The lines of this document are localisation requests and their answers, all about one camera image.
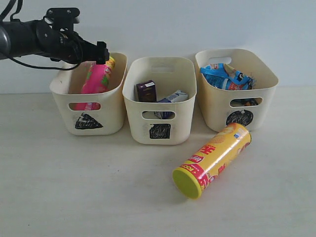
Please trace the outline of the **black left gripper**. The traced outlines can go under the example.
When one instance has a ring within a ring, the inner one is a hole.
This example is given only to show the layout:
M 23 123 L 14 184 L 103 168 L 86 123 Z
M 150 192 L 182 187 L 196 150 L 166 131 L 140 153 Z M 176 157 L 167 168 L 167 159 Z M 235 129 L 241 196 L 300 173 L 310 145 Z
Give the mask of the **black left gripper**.
M 91 61 L 102 65 L 109 60 L 110 53 L 104 41 L 97 41 L 96 44 L 92 44 L 77 33 L 60 33 L 58 41 L 50 48 L 49 58 L 69 64 Z

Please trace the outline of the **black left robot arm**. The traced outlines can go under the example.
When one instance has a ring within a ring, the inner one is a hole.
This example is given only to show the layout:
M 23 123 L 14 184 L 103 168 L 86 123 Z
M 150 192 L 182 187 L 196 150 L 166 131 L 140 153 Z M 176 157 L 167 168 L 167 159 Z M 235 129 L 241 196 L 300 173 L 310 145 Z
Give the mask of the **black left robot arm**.
M 105 42 L 92 44 L 76 32 L 55 30 L 43 20 L 1 22 L 1 60 L 27 55 L 38 55 L 73 65 L 86 61 L 105 64 L 110 58 Z

